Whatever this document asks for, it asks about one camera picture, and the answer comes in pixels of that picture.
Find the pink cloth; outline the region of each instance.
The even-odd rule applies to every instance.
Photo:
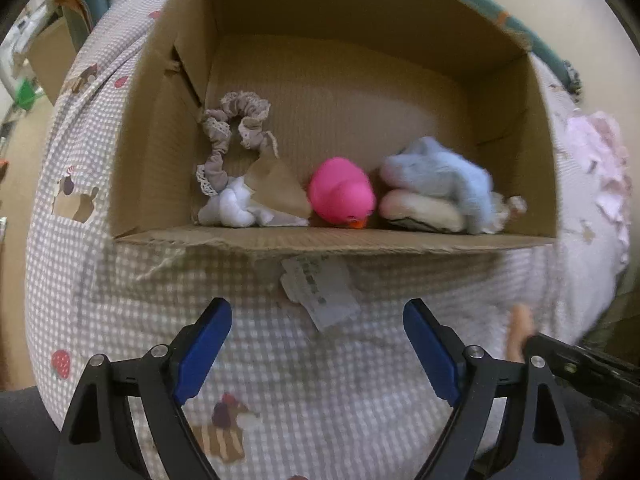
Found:
[[[600,181],[596,204],[618,228],[623,247],[622,264],[628,262],[631,177],[627,172],[628,151],[618,122],[604,112],[569,118],[567,146],[587,173]]]

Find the blue gripper pad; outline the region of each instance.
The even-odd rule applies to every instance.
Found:
[[[411,301],[404,306],[402,322],[433,390],[453,408],[460,398],[453,359]]]
[[[231,330],[231,305],[218,298],[217,308],[180,361],[174,398],[179,406],[195,397]]]

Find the wooden floor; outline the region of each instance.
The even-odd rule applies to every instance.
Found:
[[[0,217],[7,217],[0,254],[0,389],[35,384],[24,333],[24,253],[52,106],[46,97],[18,120],[4,158]]]

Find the open cardboard box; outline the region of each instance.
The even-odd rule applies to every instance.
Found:
[[[306,186],[326,158],[370,172],[424,135],[481,165],[529,210],[501,235],[331,227],[205,228],[194,178],[210,144],[199,125],[229,91],[272,103],[265,129]],[[140,59],[111,191],[112,234],[263,254],[479,252],[548,244],[556,179],[529,54],[459,0],[169,0]],[[251,163],[230,151],[225,169]]]

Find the black device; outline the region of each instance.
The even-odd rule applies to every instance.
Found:
[[[453,412],[416,480],[578,480],[578,457],[556,375],[617,416],[640,412],[635,368],[544,335],[525,346],[526,362],[493,359],[465,346],[422,300],[404,306],[404,329],[437,396]],[[156,449],[172,480],[216,480],[182,405],[200,391],[232,323],[215,298],[169,345],[139,359],[89,360],[62,429],[55,480],[148,479],[127,397],[141,397]],[[497,397],[506,397],[488,468],[473,469]]]

